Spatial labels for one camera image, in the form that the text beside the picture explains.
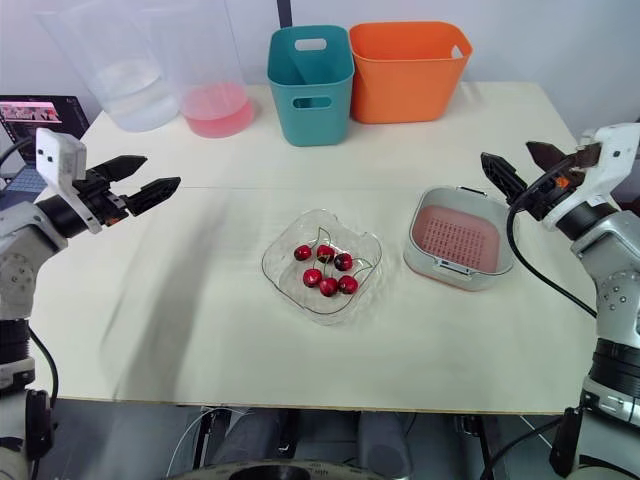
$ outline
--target plastic pitcher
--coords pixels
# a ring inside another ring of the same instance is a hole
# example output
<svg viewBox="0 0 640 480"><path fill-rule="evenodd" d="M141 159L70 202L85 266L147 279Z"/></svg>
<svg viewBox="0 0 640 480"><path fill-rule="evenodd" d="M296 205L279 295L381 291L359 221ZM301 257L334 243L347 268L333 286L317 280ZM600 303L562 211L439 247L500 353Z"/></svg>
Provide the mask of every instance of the plastic pitcher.
<svg viewBox="0 0 640 480"><path fill-rule="evenodd" d="M226 137L246 128L253 107L225 1L146 1L139 13L191 130L203 137Z"/></svg>
<svg viewBox="0 0 640 480"><path fill-rule="evenodd" d="M43 0L34 13L103 110L123 130L151 130L178 113L144 36L108 0Z"/></svg>

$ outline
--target basket handle hole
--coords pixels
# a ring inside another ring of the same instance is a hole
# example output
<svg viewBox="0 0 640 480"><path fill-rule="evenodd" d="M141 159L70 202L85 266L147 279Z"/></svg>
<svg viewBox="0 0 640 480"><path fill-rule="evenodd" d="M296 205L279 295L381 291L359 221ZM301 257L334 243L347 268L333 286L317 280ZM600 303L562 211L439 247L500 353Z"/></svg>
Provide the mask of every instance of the basket handle hole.
<svg viewBox="0 0 640 480"><path fill-rule="evenodd" d="M293 106L295 108L328 108L331 105L329 97L303 97L294 98Z"/></svg>
<svg viewBox="0 0 640 480"><path fill-rule="evenodd" d="M327 48L327 41L324 38L305 38L296 40L294 46L299 52L305 52L308 50L324 50Z"/></svg>

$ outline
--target orange basket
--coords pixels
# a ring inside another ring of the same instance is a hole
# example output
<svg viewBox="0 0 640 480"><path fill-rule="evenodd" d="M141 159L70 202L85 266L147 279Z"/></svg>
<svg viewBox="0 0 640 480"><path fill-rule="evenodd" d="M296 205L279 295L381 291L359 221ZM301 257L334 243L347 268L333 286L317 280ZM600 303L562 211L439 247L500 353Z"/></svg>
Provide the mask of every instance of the orange basket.
<svg viewBox="0 0 640 480"><path fill-rule="evenodd" d="M349 36L356 64L351 114L362 123L440 117L473 51L460 29L444 22L362 23Z"/></svg>

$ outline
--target colander handle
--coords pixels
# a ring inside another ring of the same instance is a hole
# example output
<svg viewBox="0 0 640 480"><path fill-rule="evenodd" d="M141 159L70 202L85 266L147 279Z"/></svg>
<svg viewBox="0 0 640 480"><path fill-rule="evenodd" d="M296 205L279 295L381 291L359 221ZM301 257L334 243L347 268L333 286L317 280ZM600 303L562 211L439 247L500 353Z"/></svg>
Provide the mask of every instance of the colander handle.
<svg viewBox="0 0 640 480"><path fill-rule="evenodd" d="M474 190L473 188L469 188L469 187L459 186L458 190L466 190L467 192L477 193L478 195L482 195L484 197L488 196L486 193L481 192L480 190Z"/></svg>
<svg viewBox="0 0 640 480"><path fill-rule="evenodd" d="M454 277L457 280L464 280L465 282L470 281L471 277L475 273L475 270L464 267L459 263L453 263L447 260L443 260L442 258L436 259L436 267L442 269L440 273L442 273L443 275Z"/></svg>

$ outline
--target cherry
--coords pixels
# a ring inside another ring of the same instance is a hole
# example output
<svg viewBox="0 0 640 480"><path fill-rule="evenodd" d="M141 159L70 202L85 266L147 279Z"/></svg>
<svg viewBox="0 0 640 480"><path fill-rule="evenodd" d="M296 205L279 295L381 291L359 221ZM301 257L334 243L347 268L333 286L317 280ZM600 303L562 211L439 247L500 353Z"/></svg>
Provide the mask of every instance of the cherry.
<svg viewBox="0 0 640 480"><path fill-rule="evenodd" d="M348 253L341 253L340 255L336 255L336 258L333 260L333 264L341 272L346 272L347 270L351 270L351 267L353 267L353 259Z"/></svg>
<svg viewBox="0 0 640 480"><path fill-rule="evenodd" d="M312 254L313 252L311 251L309 245L300 245L293 251L293 256L296 257L296 260L298 260L299 262L311 257Z"/></svg>
<svg viewBox="0 0 640 480"><path fill-rule="evenodd" d="M318 284L320 293L325 297L332 297L338 291L338 281L335 278L323 278Z"/></svg>
<svg viewBox="0 0 640 480"><path fill-rule="evenodd" d="M331 260L333 260L333 256L335 254L336 251L329 245L320 245L318 247L318 250L316 251L318 261L322 263L329 263Z"/></svg>
<svg viewBox="0 0 640 480"><path fill-rule="evenodd" d="M302 282L309 288L313 288L322 280L322 272L317 268L310 268L302 274Z"/></svg>
<svg viewBox="0 0 640 480"><path fill-rule="evenodd" d="M338 281L338 290L345 295L351 295L358 289L358 281L351 275L343 275Z"/></svg>

